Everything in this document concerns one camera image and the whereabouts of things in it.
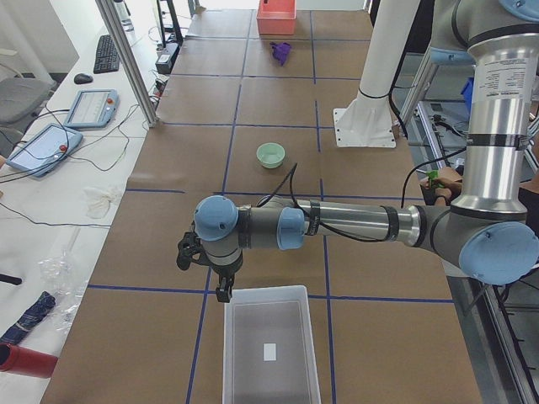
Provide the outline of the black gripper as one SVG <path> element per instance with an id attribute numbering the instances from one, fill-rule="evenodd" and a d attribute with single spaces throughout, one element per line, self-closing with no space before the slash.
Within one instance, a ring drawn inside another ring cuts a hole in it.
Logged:
<path id="1" fill-rule="evenodd" d="M 229 303 L 232 298 L 232 287 L 237 268 L 234 266 L 215 266 L 213 271 L 218 275 L 216 298 L 221 303 Z"/>

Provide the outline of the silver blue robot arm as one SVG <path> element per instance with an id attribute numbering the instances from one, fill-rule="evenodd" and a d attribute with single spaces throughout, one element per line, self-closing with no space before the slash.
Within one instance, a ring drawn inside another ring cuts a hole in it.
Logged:
<path id="1" fill-rule="evenodd" d="M 538 259 L 538 238 L 525 223 L 518 193 L 538 66 L 538 4 L 438 1 L 430 45 L 444 59 L 468 54 L 475 66 L 464 179 L 454 201 L 394 208 L 269 196 L 238 207 L 211 196 L 195 208 L 178 266 L 214 270 L 218 299 L 227 301 L 244 250 L 296 249 L 305 237 L 324 234 L 419 247 L 485 284 L 528 274 Z"/>

